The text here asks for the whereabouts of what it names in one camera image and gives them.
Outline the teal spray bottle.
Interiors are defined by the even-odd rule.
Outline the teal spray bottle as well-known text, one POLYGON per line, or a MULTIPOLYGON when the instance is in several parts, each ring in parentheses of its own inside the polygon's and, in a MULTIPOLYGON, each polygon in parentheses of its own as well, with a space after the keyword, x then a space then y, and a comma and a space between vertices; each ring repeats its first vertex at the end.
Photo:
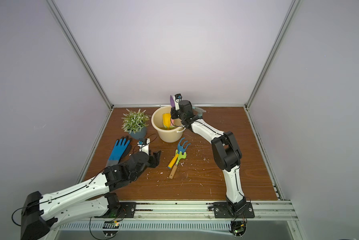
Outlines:
POLYGON ((193 110, 197 112, 197 116, 199 118, 202 118, 203 117, 203 113, 206 113, 207 111, 202 109, 202 108, 199 108, 199 107, 193 107, 193 110))

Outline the purple trowel pink handle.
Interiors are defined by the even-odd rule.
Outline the purple trowel pink handle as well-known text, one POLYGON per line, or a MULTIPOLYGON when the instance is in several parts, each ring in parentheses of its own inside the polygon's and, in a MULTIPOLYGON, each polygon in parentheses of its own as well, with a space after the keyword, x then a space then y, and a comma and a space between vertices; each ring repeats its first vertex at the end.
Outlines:
MULTIPOLYGON (((172 95, 170 95, 170 105, 171 107, 175 107, 175 102, 174 102, 174 97, 172 95)), ((171 125, 174 126, 174 120, 170 119, 171 125)))

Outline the yellow plastic scoop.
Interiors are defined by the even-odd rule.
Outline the yellow plastic scoop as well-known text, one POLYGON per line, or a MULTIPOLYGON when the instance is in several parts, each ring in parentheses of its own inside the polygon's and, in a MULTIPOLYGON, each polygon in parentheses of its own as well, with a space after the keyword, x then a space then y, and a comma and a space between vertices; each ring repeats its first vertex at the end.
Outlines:
POLYGON ((162 114, 162 124, 165 130, 169 130, 170 119, 171 119, 170 113, 162 114))

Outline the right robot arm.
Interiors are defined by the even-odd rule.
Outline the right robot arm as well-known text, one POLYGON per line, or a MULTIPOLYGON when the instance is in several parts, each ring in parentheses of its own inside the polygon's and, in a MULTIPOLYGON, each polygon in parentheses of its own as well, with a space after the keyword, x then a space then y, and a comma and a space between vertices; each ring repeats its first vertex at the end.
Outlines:
POLYGON ((242 212, 247 200, 240 179, 242 152, 234 134, 220 131, 206 123, 202 116, 194 114, 191 102, 182 100, 180 94, 170 98, 171 119, 179 119, 183 127, 210 142, 214 161, 224 174, 227 205, 231 215, 242 212))

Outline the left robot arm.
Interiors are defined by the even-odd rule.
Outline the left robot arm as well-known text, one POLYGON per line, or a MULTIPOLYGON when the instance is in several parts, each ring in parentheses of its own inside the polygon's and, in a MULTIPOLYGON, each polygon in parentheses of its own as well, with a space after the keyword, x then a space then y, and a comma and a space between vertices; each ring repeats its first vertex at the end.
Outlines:
POLYGON ((39 240, 69 222, 119 214, 121 206, 114 191, 135 182, 146 169, 156 168, 160 155, 161 151, 136 152, 80 184, 45 195, 39 191, 29 194, 21 208, 20 238, 39 240))

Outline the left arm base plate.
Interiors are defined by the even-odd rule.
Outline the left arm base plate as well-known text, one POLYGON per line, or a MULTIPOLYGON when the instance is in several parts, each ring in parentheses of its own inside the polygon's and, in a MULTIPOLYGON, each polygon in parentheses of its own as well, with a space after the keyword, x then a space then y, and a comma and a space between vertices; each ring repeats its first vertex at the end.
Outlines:
POLYGON ((118 218, 133 218, 136 209, 136 202, 121 202, 108 204, 106 207, 106 212, 102 215, 95 216, 95 218, 108 218, 108 219, 118 219, 118 218))

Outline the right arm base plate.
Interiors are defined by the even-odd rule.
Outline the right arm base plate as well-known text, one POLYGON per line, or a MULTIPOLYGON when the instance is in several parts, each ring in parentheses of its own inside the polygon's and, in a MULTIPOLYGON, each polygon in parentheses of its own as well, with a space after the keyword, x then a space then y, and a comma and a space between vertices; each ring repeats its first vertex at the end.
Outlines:
POLYGON ((214 213, 216 219, 255 218, 254 208, 250 202, 243 203, 242 206, 228 202, 214 202, 208 206, 208 210, 214 213))

